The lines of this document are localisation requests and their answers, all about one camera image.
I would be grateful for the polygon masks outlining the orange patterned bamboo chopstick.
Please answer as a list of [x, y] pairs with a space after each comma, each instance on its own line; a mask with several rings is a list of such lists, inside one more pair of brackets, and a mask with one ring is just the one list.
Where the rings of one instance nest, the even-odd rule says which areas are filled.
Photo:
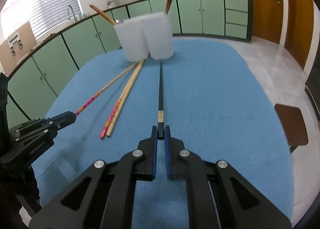
[[131, 64], [128, 68], [118, 74], [115, 78], [109, 81], [104, 87], [102, 87], [97, 93], [95, 93], [85, 104], [83, 104], [76, 112], [75, 116], [78, 116], [82, 113], [97, 97], [99, 97], [104, 91], [106, 91], [111, 85], [113, 85], [117, 80], [119, 80], [122, 76], [128, 73], [130, 70], [135, 68], [138, 63]]

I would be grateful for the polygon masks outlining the red bamboo chopstick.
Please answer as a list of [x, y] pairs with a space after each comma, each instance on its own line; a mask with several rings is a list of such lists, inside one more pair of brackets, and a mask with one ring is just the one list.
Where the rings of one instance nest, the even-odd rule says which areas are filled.
[[116, 22], [111, 17], [106, 15], [101, 9], [99, 9], [93, 4], [89, 4], [89, 7], [92, 8], [96, 13], [101, 15], [103, 18], [105, 18], [109, 23], [111, 23], [112, 25], [116, 25]]

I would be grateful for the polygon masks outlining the plain bamboo chopstick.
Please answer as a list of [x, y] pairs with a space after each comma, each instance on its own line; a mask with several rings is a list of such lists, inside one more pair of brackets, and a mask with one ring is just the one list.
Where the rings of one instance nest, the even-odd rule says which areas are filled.
[[107, 133], [106, 133], [105, 137], [106, 137], [106, 136], [107, 136], [107, 137], [110, 137], [110, 136], [111, 136], [112, 131], [114, 130], [114, 126], [116, 125], [117, 119], [118, 119], [118, 117], [119, 117], [119, 115], [120, 115], [120, 113], [121, 113], [121, 110], [122, 110], [122, 108], [123, 108], [123, 106], [124, 106], [124, 104], [125, 104], [125, 101], [126, 101], [128, 95], [129, 95], [129, 93], [130, 93], [130, 91], [131, 91], [131, 89], [132, 89], [132, 87], [133, 87], [133, 85], [134, 85], [134, 83], [135, 83], [135, 81], [136, 81], [136, 79], [137, 79], [137, 77], [138, 77], [138, 75], [139, 75], [142, 67], [143, 67], [143, 65], [142, 65], [141, 67], [139, 67], [138, 72], [137, 72], [137, 76], [135, 77], [135, 79], [132, 81], [132, 83], [129, 85], [127, 91], [125, 92], [124, 97], [123, 97], [123, 99], [122, 99], [122, 101], [121, 101], [121, 103], [120, 103], [120, 105], [119, 105], [119, 107], [118, 107], [118, 109], [117, 109], [116, 114], [114, 115], [114, 118], [113, 118], [113, 120], [112, 120], [112, 122], [111, 122], [111, 124], [110, 124], [110, 126], [109, 126], [109, 128], [108, 128], [108, 130], [107, 130]]

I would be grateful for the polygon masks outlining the silver metal spoon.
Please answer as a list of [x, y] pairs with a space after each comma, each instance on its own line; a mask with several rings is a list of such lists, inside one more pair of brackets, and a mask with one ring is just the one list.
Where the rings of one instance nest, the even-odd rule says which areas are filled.
[[117, 24], [122, 24], [122, 23], [124, 23], [123, 20], [121, 20], [121, 19], [116, 19], [115, 21], [116, 21]]

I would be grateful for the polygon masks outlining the green lower kitchen cabinets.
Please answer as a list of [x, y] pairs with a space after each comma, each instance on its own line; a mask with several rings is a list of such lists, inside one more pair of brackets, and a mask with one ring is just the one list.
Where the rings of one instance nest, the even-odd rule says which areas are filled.
[[[96, 56], [121, 48], [119, 34], [138, 44], [140, 19], [162, 14], [167, 0], [143, 0], [106, 12], [122, 23], [113, 26], [96, 14], [54, 34], [26, 54], [9, 75], [7, 118], [10, 127], [43, 117], [76, 72]], [[172, 0], [171, 30], [249, 42], [253, 0]]]

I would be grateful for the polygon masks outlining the kitchen faucet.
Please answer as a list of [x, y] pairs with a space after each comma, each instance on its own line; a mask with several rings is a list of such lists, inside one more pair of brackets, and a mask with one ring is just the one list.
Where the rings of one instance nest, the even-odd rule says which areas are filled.
[[68, 17], [67, 17], [68, 20], [73, 18], [75, 23], [78, 21], [78, 19], [76, 18], [75, 12], [73, 10], [73, 7], [71, 5], [67, 5], [67, 14], [68, 14]]

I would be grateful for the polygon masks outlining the cardboard box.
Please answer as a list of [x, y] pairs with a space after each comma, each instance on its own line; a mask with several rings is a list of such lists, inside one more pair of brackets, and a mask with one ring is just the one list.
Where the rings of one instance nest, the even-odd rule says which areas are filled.
[[9, 76], [36, 46], [31, 25], [26, 22], [1, 44], [1, 65], [5, 74]]

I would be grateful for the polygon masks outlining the blue table mat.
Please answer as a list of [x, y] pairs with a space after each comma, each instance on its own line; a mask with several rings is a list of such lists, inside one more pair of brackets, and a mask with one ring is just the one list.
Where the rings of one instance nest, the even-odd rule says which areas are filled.
[[[202, 160], [227, 161], [290, 220], [293, 174], [274, 106], [237, 51], [205, 39], [178, 40], [162, 62], [164, 128]], [[109, 139], [98, 138], [123, 88], [116, 85], [63, 128], [35, 163], [43, 208], [95, 161], [119, 161], [157, 127], [156, 176], [137, 181], [131, 228], [190, 228], [185, 181], [167, 176], [158, 139], [160, 61], [148, 59]]]

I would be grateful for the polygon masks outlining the brown wooden stool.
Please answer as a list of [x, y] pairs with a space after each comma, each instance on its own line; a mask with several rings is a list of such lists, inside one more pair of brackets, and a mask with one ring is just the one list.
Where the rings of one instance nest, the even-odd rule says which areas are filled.
[[307, 145], [309, 138], [301, 110], [279, 103], [274, 105], [274, 109], [283, 126], [290, 153], [293, 153], [299, 146]]

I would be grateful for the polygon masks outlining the window blind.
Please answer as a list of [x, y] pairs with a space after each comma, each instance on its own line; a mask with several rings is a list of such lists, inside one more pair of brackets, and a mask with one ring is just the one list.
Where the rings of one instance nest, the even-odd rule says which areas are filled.
[[81, 13], [78, 0], [7, 0], [1, 10], [1, 29], [4, 38], [29, 22], [34, 36], [43, 33], [67, 20], [67, 7], [71, 6], [74, 14]]

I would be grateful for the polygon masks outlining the white double utensil holder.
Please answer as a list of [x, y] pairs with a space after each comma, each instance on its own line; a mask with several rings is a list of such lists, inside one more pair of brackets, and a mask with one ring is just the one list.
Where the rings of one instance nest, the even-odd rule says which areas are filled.
[[174, 55], [169, 14], [156, 12], [126, 19], [114, 29], [129, 62], [151, 57], [166, 60]]

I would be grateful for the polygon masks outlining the black glass cabinet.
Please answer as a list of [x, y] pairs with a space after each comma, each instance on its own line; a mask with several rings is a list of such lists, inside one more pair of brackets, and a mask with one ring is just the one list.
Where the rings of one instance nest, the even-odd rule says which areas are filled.
[[315, 61], [311, 68], [311, 72], [305, 83], [305, 90], [313, 103], [313, 108], [315, 110], [317, 120], [319, 120], [320, 111], [320, 76], [319, 76], [319, 50], [317, 51]]

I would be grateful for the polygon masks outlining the wooden door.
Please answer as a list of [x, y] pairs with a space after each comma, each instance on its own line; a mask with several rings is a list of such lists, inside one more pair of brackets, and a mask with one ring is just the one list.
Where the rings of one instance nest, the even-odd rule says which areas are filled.
[[289, 14], [285, 49], [304, 67], [310, 51], [314, 11], [313, 0], [288, 0]]
[[253, 36], [280, 43], [283, 0], [253, 0]]

